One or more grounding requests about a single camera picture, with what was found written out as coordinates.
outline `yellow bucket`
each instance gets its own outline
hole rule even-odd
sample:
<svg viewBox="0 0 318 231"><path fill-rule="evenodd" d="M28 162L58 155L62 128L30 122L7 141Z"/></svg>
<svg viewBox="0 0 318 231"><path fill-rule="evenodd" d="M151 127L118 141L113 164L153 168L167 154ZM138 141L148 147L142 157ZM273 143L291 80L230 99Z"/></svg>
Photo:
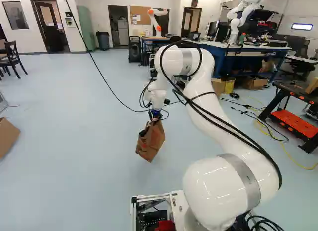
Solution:
<svg viewBox="0 0 318 231"><path fill-rule="evenodd" d="M227 80L225 81L224 93L229 94L233 92L234 82L235 82L235 78L233 77L227 78Z"/></svg>

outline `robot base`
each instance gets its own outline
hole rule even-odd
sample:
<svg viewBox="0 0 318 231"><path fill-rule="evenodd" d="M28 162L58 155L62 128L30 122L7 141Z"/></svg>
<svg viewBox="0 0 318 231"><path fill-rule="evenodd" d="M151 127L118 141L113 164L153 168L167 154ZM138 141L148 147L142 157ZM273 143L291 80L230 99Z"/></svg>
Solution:
<svg viewBox="0 0 318 231"><path fill-rule="evenodd" d="M158 216L155 217L155 220L171 220L175 225L176 231L208 231L195 219L185 199L183 190L160 195L139 195L132 197L130 204L132 231L147 231L147 225L140 229L139 215L150 214L151 216L152 213L155 213L151 209L163 202L166 202L167 210L157 211ZM250 231L250 229L241 229L241 227L235 227L234 230Z"/></svg>

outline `robotic arm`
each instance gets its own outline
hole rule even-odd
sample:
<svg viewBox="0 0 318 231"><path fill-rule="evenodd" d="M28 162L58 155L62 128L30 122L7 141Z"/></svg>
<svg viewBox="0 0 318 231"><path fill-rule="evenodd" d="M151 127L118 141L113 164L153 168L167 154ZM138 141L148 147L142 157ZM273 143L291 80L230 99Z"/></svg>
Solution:
<svg viewBox="0 0 318 231"><path fill-rule="evenodd" d="M161 47L155 55L157 80L148 86L148 92L145 94L146 99L151 101L155 113L162 109L168 89L168 81L160 66L160 56L165 47ZM194 98L193 101L208 112L233 125L220 107L216 95L211 93L214 58L204 49L201 49L201 52L200 69L183 93L187 98ZM165 74L171 78L174 75L193 73L199 61L196 48L178 48L174 45L165 51L162 67ZM279 171L259 151L207 122L189 104L186 105L186 109L192 122L216 140L224 154L191 165L183 178L183 191L191 215L205 229L224 231L233 224L238 215L274 197L279 189ZM212 116L205 115L221 124Z"/></svg>
<svg viewBox="0 0 318 231"><path fill-rule="evenodd" d="M148 13L148 16L150 17L152 25L154 26L154 28L156 30L156 37L161 37L162 28L161 28L161 26L158 25L154 15L156 15L156 16L165 16L165 15L168 14L168 10L165 9L163 11L159 11L157 9L150 9L150 10L147 11L147 13Z"/></svg>
<svg viewBox="0 0 318 231"><path fill-rule="evenodd" d="M229 39L230 45L236 43L239 34L238 27L243 26L247 18L256 9L259 9L263 2L264 0L243 0L237 7L229 11L227 18L228 20L231 20L231 35Z"/></svg>

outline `window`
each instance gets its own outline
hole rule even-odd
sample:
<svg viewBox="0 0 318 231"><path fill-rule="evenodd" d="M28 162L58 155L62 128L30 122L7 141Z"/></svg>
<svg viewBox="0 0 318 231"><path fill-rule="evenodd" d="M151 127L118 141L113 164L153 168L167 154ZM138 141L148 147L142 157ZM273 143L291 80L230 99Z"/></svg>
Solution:
<svg viewBox="0 0 318 231"><path fill-rule="evenodd" d="M2 4L12 30L29 29L21 6L21 2L7 1L3 2Z"/></svg>
<svg viewBox="0 0 318 231"><path fill-rule="evenodd" d="M311 31L312 28L313 28L313 25L311 24L293 23L292 25L293 30Z"/></svg>

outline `light blue floor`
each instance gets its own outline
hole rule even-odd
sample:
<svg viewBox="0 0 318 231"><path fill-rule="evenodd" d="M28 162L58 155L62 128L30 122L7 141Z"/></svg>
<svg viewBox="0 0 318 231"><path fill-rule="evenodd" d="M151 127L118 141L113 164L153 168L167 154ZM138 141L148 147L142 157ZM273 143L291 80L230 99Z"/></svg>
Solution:
<svg viewBox="0 0 318 231"><path fill-rule="evenodd" d="M129 64L124 49L97 52L94 57L116 94L139 109L147 69ZM175 104L168 107L170 117L163 122L166 142L149 164L135 154L147 113L124 108L89 55L22 56L22 61L28 76L21 71L21 80L6 75L0 82L10 105L20 105L1 116L21 129L0 163L1 231L129 231L131 196L182 189L183 174L191 163L222 153L218 144L194 127L184 107ZM268 104L275 89L237 92ZM172 93L169 97L175 101ZM279 142L262 134L252 119L230 109L232 104L221 104L282 171L283 186L277 196L255 211L286 231L317 230L318 169L295 166ZM304 105L291 98L288 109L301 114ZM288 136L286 148L299 163L318 162L318 153L306 154L297 147L301 142Z"/></svg>

